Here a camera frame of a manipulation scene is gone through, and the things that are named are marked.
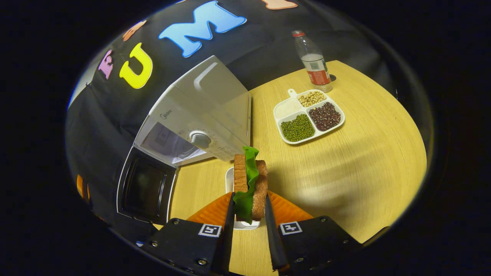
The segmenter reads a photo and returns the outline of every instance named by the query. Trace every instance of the plastic bottle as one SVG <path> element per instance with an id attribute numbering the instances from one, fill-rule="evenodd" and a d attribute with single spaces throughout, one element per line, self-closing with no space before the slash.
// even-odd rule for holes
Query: plastic bottle
<path id="1" fill-rule="evenodd" d="M 292 35 L 295 38 L 297 54 L 302 60 L 315 89 L 323 92 L 331 91 L 331 78 L 319 47 L 301 30 L 292 31 Z"/>

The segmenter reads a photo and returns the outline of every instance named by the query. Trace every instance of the lettuce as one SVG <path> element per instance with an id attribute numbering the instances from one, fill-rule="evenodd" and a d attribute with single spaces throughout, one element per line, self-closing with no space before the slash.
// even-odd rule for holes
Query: lettuce
<path id="1" fill-rule="evenodd" d="M 236 192 L 234 196 L 234 213 L 237 217 L 245 220 L 249 224 L 252 223 L 252 197 L 256 190 L 256 180 L 259 176 L 259 171 L 256 167 L 256 156 L 259 151 L 253 147 L 243 147 L 245 152 L 245 173 L 247 174 L 247 185 L 249 189 L 246 193 Z"/>

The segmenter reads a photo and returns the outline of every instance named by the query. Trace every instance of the microwave oven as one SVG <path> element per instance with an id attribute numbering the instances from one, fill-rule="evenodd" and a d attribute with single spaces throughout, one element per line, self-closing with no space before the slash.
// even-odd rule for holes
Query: microwave oven
<path id="1" fill-rule="evenodd" d="M 202 61 L 159 97 L 121 170 L 119 214 L 165 224 L 179 166 L 234 159 L 250 145 L 251 95 L 216 57 Z"/>

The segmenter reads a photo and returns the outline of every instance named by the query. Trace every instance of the light wood tabletop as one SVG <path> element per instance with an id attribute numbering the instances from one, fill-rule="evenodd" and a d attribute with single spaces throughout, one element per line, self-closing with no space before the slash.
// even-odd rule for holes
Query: light wood tabletop
<path id="1" fill-rule="evenodd" d="M 314 217 L 327 215 L 360 243 L 404 212 L 426 172 L 421 135 L 408 112 L 383 87 L 339 61 L 327 63 L 337 77 L 328 96 L 343 110 L 344 124 L 310 141 L 289 145 L 278 132 L 275 105 L 313 89 L 298 70 L 253 90 L 252 146 L 268 166 L 269 190 Z M 186 219 L 225 193 L 233 162 L 208 159 L 180 168 L 171 218 Z M 230 271 L 273 273 L 266 224 L 233 233 Z"/>

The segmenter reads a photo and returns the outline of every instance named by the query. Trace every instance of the white compartment tray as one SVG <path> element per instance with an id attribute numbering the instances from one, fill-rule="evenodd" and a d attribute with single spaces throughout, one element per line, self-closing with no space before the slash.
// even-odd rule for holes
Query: white compartment tray
<path id="1" fill-rule="evenodd" d="M 326 99 L 321 101 L 321 102 L 318 102 L 314 105 L 311 105 L 309 107 L 304 107 L 300 104 L 300 101 L 298 100 L 298 98 L 302 95 L 306 95 L 308 94 L 309 92 L 314 92 L 314 91 L 318 91 L 320 93 L 322 93 L 323 95 L 325 95 Z M 300 144 L 300 143 L 303 143 L 305 141 L 308 141 L 310 139 L 313 139 L 315 137 L 319 137 L 321 135 L 324 135 L 330 131 L 333 131 L 335 129 L 337 129 L 338 127 L 340 127 L 343 123 L 344 123 L 344 120 L 345 120 L 345 117 L 344 117 L 344 112 L 339 108 L 339 106 L 329 97 L 327 96 L 324 92 L 320 91 L 320 90 L 317 90 L 317 89 L 311 89 L 311 90 L 307 90 L 305 92 L 302 92 L 300 94 L 297 94 L 295 92 L 295 90 L 293 89 L 289 89 L 288 90 L 288 94 L 290 94 L 290 98 L 278 103 L 274 109 L 273 109 L 273 115 L 274 115 L 274 119 L 276 121 L 276 126 L 278 127 L 278 131 L 279 131 L 279 134 L 281 136 L 281 138 L 283 139 L 283 141 L 285 141 L 285 143 L 288 143 L 288 144 Z M 339 114 L 341 115 L 341 120 L 339 121 L 339 124 L 335 125 L 334 127 L 326 130 L 326 131 L 320 131 L 317 129 L 317 126 L 315 125 L 314 121 L 312 121 L 312 118 L 310 118 L 310 115 L 308 114 L 309 110 L 313 109 L 313 108 L 319 108 L 321 107 L 322 105 L 324 105 L 325 103 L 331 103 L 337 112 L 339 112 Z M 292 112 L 288 115 L 284 115 L 283 117 L 278 117 L 277 115 L 277 108 L 282 106 L 282 105 L 285 105 L 285 104 L 289 104 L 292 106 Z M 315 130 L 315 133 L 314 135 L 312 135 L 311 137 L 308 137 L 308 138 L 305 138 L 303 140 L 300 140 L 300 141 L 296 141 L 296 142 L 291 142 L 291 141 L 288 141 L 285 136 L 283 135 L 283 132 L 281 131 L 281 123 L 282 122 L 285 122 L 285 121 L 291 121 L 291 120 L 294 120 L 298 115 L 300 114 L 306 114 L 310 123 L 312 124 L 312 126 L 314 127 L 314 130 Z"/>
<path id="2" fill-rule="evenodd" d="M 231 167 L 225 173 L 225 193 L 234 191 L 234 167 Z M 252 221 L 249 224 L 245 221 L 234 220 L 234 230 L 253 230 L 259 226 L 259 221 Z"/>

